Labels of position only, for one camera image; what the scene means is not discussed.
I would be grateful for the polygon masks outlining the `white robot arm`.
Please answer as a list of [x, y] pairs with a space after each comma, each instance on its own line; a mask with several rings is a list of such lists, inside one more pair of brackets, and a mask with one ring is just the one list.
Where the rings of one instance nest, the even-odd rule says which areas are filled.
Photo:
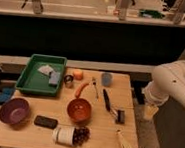
[[143, 90], [148, 104], [161, 106], [171, 96], [185, 108], [185, 60], [158, 65], [151, 77]]

